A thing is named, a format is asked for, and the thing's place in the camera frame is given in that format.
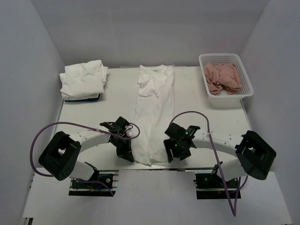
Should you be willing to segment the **white printed t shirt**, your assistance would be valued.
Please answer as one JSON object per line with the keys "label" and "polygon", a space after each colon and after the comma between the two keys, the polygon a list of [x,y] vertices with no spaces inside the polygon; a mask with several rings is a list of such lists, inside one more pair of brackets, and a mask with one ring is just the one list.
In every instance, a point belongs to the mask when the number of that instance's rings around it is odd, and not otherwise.
{"label": "white printed t shirt", "polygon": [[140,135],[132,141],[135,161],[151,166],[167,163],[163,141],[174,117],[173,66],[139,67],[134,123]]}

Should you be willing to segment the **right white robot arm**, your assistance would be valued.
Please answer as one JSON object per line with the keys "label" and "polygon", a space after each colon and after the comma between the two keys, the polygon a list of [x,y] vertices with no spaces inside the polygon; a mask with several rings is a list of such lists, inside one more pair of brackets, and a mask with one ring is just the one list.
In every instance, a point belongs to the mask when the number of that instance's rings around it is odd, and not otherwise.
{"label": "right white robot arm", "polygon": [[164,140],[164,146],[169,163],[174,158],[184,160],[191,156],[190,148],[210,149],[235,157],[228,162],[219,161],[215,165],[211,180],[217,187],[243,176],[265,180],[277,156],[273,148],[251,130],[242,136],[224,135],[203,133],[198,126],[185,129],[171,123],[165,134],[168,136],[168,139]]}

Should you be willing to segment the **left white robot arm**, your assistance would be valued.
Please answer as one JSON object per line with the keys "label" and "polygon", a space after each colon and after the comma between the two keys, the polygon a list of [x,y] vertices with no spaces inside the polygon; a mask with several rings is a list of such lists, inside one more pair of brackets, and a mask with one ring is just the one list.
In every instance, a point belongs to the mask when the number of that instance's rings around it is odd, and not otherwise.
{"label": "left white robot arm", "polygon": [[85,131],[73,135],[57,132],[38,159],[48,171],[47,176],[59,181],[70,177],[82,180],[88,187],[96,186],[99,182],[98,169],[90,163],[78,161],[78,156],[85,150],[107,143],[116,148],[117,157],[133,163],[131,141],[138,135],[131,136],[130,131],[135,124],[119,117],[115,122],[102,122],[100,126],[105,130],[84,126]]}

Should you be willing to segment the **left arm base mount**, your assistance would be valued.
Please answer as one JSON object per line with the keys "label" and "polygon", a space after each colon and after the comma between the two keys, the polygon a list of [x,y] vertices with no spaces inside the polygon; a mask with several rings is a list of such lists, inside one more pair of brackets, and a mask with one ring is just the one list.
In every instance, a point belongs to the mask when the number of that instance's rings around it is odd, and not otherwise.
{"label": "left arm base mount", "polygon": [[113,197],[117,191],[119,172],[100,172],[93,183],[71,179],[69,196]]}

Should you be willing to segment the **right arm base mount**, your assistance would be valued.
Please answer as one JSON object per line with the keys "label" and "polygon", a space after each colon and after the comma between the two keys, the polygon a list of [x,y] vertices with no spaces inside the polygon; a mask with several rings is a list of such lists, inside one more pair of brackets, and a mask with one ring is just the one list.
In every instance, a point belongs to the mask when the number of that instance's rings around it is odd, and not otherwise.
{"label": "right arm base mount", "polygon": [[197,200],[227,199],[225,186],[221,177],[217,175],[218,165],[210,169],[193,168],[189,172],[194,173],[194,184]]}

